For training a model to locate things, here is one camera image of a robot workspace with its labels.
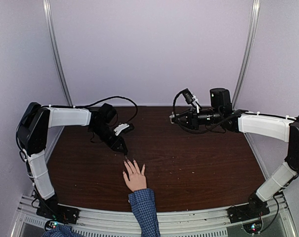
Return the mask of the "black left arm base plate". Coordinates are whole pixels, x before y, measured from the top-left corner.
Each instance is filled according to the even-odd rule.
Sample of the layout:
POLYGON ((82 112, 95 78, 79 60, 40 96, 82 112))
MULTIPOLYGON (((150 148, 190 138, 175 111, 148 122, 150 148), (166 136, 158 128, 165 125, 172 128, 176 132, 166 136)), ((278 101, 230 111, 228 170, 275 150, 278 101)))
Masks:
POLYGON ((40 206, 36 214, 50 220, 55 220, 64 224, 76 224, 80 210, 73 207, 58 206, 57 210, 50 210, 48 207, 40 206))

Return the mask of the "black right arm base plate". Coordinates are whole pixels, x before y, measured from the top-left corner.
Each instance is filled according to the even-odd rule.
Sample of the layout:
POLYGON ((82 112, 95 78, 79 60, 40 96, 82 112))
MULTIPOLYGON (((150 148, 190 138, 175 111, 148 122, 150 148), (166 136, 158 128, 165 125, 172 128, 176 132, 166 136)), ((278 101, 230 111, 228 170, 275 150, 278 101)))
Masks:
POLYGON ((227 209, 228 217, 230 219, 230 223, 237 223, 248 221, 251 219, 259 218, 262 215, 267 215, 270 213, 268 207, 261 207, 260 209, 250 209, 249 204, 244 204, 240 206, 230 206, 227 209))

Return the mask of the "clear nail polish bottle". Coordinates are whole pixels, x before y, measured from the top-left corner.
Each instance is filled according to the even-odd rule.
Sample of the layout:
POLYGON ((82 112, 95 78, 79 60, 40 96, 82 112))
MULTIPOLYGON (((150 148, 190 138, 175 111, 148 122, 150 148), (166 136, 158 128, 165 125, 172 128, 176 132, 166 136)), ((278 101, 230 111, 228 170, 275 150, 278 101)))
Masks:
POLYGON ((171 115, 169 115, 169 119, 170 119, 170 123, 171 124, 175 124, 175 122, 174 122, 174 119, 175 119, 174 113, 172 113, 171 115))

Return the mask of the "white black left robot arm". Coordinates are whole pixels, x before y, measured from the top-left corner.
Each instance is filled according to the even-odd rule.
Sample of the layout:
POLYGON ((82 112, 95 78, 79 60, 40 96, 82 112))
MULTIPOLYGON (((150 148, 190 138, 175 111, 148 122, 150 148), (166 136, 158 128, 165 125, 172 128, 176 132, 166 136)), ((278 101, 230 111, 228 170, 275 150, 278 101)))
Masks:
POLYGON ((128 149, 120 134, 129 128, 129 124, 123 123, 114 129, 109 127, 116 114, 114 107, 107 103, 100 108, 42 106, 37 102, 29 104, 17 127, 16 143, 28 165, 36 191, 43 200, 55 196, 45 160, 48 130, 52 127, 86 126, 111 150, 127 155, 128 149))

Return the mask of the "mannequin hand with painted nails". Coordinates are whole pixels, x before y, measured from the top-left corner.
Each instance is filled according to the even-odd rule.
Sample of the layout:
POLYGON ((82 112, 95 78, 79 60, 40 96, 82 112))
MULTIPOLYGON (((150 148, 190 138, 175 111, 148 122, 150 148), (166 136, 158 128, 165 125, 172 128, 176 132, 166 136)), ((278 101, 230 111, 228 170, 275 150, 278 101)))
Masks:
POLYGON ((147 180, 145 176, 145 164, 139 168, 136 160, 130 161, 126 159, 124 161, 126 171, 123 171, 123 178, 126 186, 132 191, 139 191, 147 189, 147 180))

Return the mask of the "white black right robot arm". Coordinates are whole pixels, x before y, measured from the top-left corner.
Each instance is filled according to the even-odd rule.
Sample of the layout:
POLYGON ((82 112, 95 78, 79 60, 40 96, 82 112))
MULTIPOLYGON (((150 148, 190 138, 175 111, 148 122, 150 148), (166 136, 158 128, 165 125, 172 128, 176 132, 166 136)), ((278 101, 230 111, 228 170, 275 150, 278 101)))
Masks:
POLYGON ((250 196, 249 203, 245 206, 246 216, 255 218, 263 211, 264 202, 299 176, 299 116, 282 117, 248 110, 234 110, 230 92, 225 88, 210 90, 211 106, 208 109, 200 106, 198 99, 189 89, 180 91, 176 94, 176 98, 180 95, 191 107, 179 114, 173 109, 170 121, 188 133, 204 134, 220 126, 223 131, 257 134, 288 143, 284 162, 250 196))

